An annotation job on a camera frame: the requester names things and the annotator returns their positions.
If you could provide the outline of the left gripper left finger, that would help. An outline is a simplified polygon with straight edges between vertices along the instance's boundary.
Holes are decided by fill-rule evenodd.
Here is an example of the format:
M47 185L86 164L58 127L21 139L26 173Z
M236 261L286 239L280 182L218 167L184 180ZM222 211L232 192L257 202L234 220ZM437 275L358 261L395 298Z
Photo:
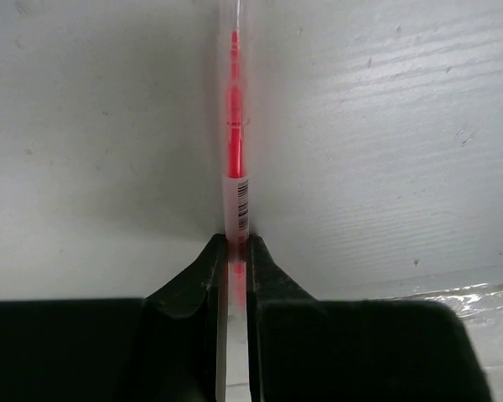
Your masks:
M147 297L0 301L0 401L222 401L226 239Z

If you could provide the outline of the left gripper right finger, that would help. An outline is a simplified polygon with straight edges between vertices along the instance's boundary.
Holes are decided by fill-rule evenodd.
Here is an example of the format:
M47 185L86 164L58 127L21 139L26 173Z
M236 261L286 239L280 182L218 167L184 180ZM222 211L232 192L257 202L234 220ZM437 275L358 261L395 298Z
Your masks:
M249 385L255 401L487 401L458 316L435 301L320 301L247 245Z

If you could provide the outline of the pink red pen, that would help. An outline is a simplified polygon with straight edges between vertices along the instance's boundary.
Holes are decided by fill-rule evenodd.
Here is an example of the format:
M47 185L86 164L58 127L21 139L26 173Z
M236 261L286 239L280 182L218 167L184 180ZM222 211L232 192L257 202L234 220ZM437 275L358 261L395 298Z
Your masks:
M219 1L218 85L228 324L226 400L250 401L246 314L249 180L246 167L249 12L245 1Z

